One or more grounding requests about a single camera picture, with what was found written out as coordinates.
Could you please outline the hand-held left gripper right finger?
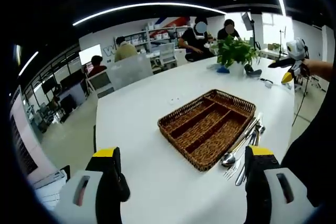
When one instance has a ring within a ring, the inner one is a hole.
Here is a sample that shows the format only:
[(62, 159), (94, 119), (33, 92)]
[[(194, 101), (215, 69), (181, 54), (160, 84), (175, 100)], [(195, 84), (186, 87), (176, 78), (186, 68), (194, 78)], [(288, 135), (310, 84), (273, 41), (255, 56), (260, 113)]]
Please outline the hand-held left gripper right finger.
[(245, 223), (306, 223), (316, 211), (306, 186), (266, 148), (246, 147), (245, 176)]

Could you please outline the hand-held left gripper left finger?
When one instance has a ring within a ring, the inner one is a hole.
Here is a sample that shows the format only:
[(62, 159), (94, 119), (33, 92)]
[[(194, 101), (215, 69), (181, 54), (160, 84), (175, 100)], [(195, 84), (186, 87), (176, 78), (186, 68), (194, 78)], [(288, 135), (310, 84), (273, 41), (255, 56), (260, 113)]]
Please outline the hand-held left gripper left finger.
[(101, 149), (62, 187), (54, 216), (58, 223), (121, 223), (120, 205), (129, 197), (120, 149)]

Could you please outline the person's right hand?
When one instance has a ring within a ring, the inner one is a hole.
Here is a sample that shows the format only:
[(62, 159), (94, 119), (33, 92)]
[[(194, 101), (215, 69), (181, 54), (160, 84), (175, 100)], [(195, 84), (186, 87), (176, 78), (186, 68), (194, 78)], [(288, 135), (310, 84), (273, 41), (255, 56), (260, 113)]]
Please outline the person's right hand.
[(303, 77), (310, 77), (313, 74), (313, 71), (311, 70), (310, 67), (310, 61), (309, 59), (304, 59), (300, 65), (301, 69), (301, 75)]

